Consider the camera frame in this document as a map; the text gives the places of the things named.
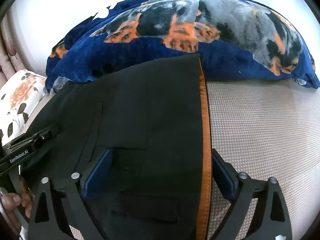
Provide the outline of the person's left hand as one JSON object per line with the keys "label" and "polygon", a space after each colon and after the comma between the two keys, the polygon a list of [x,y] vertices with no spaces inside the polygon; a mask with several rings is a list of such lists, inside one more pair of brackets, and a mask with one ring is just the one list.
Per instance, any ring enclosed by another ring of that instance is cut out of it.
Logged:
{"label": "person's left hand", "polygon": [[26,217],[30,218],[31,210],[33,208],[33,196],[29,192],[23,192],[21,195],[16,193],[7,193],[5,195],[1,195],[1,202],[15,229],[20,232],[22,225],[14,214],[14,209],[22,206]]}

